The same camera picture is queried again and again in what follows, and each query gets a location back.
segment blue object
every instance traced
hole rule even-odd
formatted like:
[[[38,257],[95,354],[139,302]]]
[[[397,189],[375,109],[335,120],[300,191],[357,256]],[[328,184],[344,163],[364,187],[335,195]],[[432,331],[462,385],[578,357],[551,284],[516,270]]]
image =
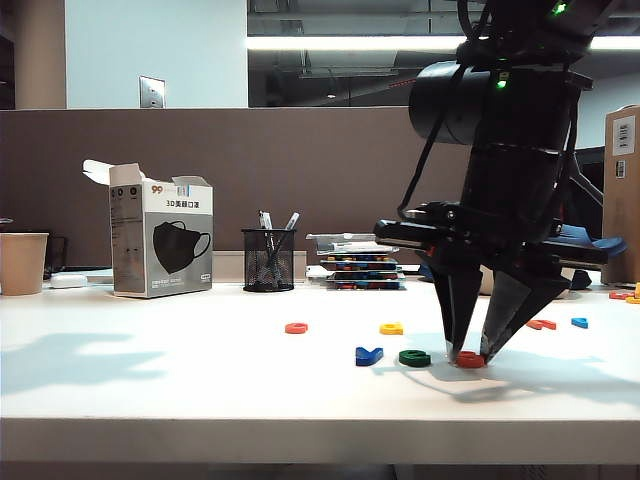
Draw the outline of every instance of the blue object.
[[[580,328],[589,328],[589,322],[587,322],[587,319],[583,317],[572,318],[571,325],[575,325]]]
[[[433,273],[431,273],[431,269],[426,263],[420,264],[420,267],[418,268],[418,275],[422,275],[427,282],[433,283]]]
[[[356,366],[368,367],[378,362],[382,358],[382,348],[374,348],[372,351],[363,347],[356,348]]]
[[[609,258],[621,254],[627,249],[627,244],[622,237],[603,238],[602,240],[591,241],[591,237],[584,227],[574,225],[562,225],[562,230],[557,237],[549,237],[549,240],[556,242],[570,243],[581,247],[596,247],[607,252]]]

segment light switch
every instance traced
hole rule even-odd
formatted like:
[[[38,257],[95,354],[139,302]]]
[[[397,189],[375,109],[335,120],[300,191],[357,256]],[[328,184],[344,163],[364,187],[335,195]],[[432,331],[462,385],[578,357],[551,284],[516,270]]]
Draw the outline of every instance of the light switch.
[[[140,76],[140,108],[164,108],[164,99],[164,80]]]

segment red ring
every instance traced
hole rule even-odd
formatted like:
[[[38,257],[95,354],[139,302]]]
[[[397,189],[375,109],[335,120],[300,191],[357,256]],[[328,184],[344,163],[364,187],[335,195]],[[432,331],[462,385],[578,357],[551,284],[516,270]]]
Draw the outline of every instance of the red ring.
[[[482,355],[476,355],[474,352],[463,350],[458,354],[456,365],[462,368],[484,367],[484,357]]]
[[[287,323],[284,326],[285,333],[305,333],[308,329],[306,323]]]
[[[631,292],[609,292],[609,298],[612,300],[625,300],[627,297],[633,297]]]

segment red toy piece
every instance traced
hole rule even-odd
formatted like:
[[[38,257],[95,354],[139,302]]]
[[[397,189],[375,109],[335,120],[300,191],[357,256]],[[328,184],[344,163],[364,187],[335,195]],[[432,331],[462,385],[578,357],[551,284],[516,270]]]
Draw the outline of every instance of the red toy piece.
[[[305,333],[308,329],[306,323],[287,323],[284,327],[286,333]]]
[[[625,300],[633,295],[631,292],[609,292],[609,298],[612,300]]]
[[[542,323],[539,320],[529,320],[527,322],[527,327],[533,328],[534,330],[542,330]]]
[[[548,328],[549,330],[555,330],[557,328],[556,322],[552,322],[551,320],[536,320],[540,322],[544,328]]]
[[[482,355],[477,355],[474,352],[463,350],[458,354],[456,365],[462,368],[484,367],[484,357]]]

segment green ring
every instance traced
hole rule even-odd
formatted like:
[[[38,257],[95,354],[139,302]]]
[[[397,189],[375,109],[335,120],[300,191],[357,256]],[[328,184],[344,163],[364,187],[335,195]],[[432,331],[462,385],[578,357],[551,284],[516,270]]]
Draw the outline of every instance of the green ring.
[[[428,367],[431,365],[431,355],[423,350],[403,350],[399,355],[400,363],[409,367]]]

